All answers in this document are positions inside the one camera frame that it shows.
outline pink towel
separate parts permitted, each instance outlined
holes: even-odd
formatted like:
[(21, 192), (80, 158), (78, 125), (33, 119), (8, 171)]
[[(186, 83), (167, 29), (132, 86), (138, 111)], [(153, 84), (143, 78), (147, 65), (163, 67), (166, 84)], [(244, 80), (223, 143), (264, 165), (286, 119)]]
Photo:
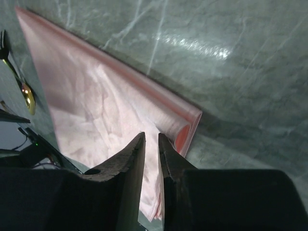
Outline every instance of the pink towel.
[(94, 167), (140, 131), (146, 156), (140, 210), (161, 218), (158, 133), (185, 156), (202, 112), (103, 51), (16, 8), (42, 83), (60, 151)]

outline fork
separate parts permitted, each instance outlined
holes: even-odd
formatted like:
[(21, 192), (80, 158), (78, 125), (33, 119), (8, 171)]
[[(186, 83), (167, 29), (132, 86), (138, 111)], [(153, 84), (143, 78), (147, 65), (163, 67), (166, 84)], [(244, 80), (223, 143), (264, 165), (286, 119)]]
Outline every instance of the fork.
[(10, 49), (7, 43), (7, 38), (6, 38), (6, 32), (5, 30), (0, 34), (0, 59), (10, 68), (10, 70), (12, 71), (17, 84), (19, 86), (19, 89), (25, 99), (26, 102), (26, 106), (30, 112), (30, 114), (34, 115), (35, 113), (35, 100), (34, 100), (34, 96), (33, 96), (33, 92), (31, 90), (31, 88), (26, 84), (25, 81), (22, 81), (21, 78), (18, 76), (18, 73), (16, 72), (14, 66), (12, 65), (12, 63), (9, 60), (9, 53), (10, 53)]

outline wire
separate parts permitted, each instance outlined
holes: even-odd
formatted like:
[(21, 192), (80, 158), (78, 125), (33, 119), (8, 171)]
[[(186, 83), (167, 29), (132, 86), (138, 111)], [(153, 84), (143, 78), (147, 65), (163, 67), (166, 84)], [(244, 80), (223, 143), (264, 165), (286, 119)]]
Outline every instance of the wire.
[(45, 166), (45, 165), (49, 165), (49, 166), (54, 166), (56, 169), (62, 169), (61, 167), (55, 165), (55, 164), (52, 164), (52, 163), (41, 163), (41, 164), (37, 164), (37, 165), (34, 165), (32, 167), (32, 169), (36, 168), (36, 167), (40, 167), (40, 166)]
[(13, 148), (13, 149), (11, 149), (11, 151), (15, 151), (16, 149), (18, 149), (18, 148), (20, 148), (21, 146), (23, 146), (23, 145), (27, 142), (27, 140), (28, 140), (28, 137), (26, 136), (26, 140), (25, 140), (21, 145), (15, 147), (15, 148)]

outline folded cloth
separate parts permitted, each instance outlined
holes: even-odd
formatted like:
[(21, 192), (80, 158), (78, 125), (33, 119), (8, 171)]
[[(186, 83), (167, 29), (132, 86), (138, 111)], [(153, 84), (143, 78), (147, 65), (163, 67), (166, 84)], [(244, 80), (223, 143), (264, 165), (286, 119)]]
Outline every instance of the folded cloth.
[(60, 151), (94, 167), (140, 131), (146, 156), (140, 210), (161, 218), (158, 133), (185, 157), (202, 112), (131, 67), (27, 10), (16, 8)]

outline marble tabletop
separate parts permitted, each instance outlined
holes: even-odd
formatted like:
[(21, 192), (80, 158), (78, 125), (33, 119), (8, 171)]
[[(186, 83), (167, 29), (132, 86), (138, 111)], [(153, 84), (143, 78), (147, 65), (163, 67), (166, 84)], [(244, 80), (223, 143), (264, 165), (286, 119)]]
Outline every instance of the marble tabletop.
[(15, 5), (200, 107), (187, 156), (196, 167), (281, 169), (308, 207), (308, 1), (3, 0), (0, 29), (39, 97), (37, 112), (28, 113), (2, 63), (0, 97), (56, 146)]

